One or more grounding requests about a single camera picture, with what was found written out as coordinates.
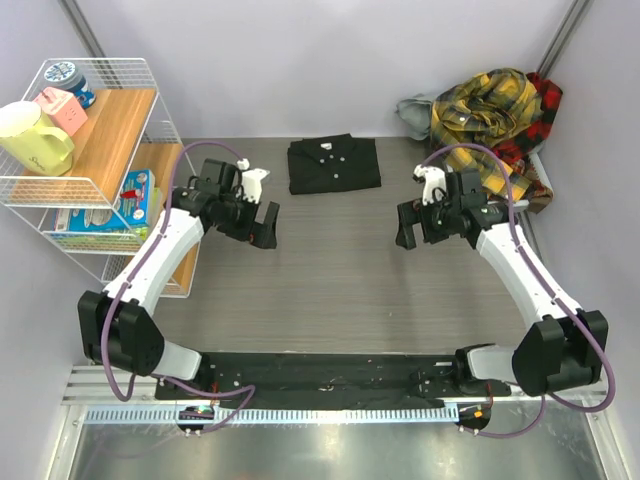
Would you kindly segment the yellow plaid long sleeve shirt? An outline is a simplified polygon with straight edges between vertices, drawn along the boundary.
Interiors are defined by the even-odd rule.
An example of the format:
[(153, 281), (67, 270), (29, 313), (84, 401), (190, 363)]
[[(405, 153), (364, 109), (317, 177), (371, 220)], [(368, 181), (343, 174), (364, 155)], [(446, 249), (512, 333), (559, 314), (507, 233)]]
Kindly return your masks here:
[[(430, 146), (473, 143), (492, 148), (528, 129), (542, 116), (542, 97), (526, 74), (512, 68), (479, 73), (441, 93), (432, 103)], [(520, 200), (531, 181), (509, 165), (501, 169), (479, 151), (455, 148), (443, 156), (455, 170), (472, 168), (479, 172), (484, 189), (505, 198), (502, 172), (509, 174), (512, 196)]]

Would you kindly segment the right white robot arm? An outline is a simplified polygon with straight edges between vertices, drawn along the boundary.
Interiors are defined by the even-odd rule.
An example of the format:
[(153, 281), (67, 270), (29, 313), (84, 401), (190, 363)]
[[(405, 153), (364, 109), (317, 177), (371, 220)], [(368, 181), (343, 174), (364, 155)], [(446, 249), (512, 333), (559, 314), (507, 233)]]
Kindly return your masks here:
[(597, 352), (606, 344), (607, 320), (567, 296), (522, 228), (511, 223), (508, 204), (489, 200), (474, 170), (446, 172), (419, 165), (413, 177), (423, 191), (397, 207), (397, 245), (415, 248), (416, 226), (430, 244), (460, 236), (498, 274), (527, 327), (515, 347), (486, 344), (457, 350), (459, 364), (451, 371), (455, 389), (472, 395), (488, 380), (498, 380), (538, 396), (598, 382), (603, 362)]

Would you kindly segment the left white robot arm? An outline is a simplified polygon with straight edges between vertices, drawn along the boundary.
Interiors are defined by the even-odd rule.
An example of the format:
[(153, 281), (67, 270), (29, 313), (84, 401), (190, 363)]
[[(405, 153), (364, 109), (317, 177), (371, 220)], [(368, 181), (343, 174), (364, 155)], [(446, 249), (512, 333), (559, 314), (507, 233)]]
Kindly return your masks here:
[(248, 160), (206, 160), (200, 175), (173, 189), (140, 250), (101, 292), (85, 292), (77, 305), (85, 356), (105, 370), (178, 384), (190, 398), (213, 385), (208, 356), (166, 340), (153, 320), (156, 305), (186, 255), (209, 230), (259, 249), (277, 245), (279, 206), (257, 221), (268, 170)]

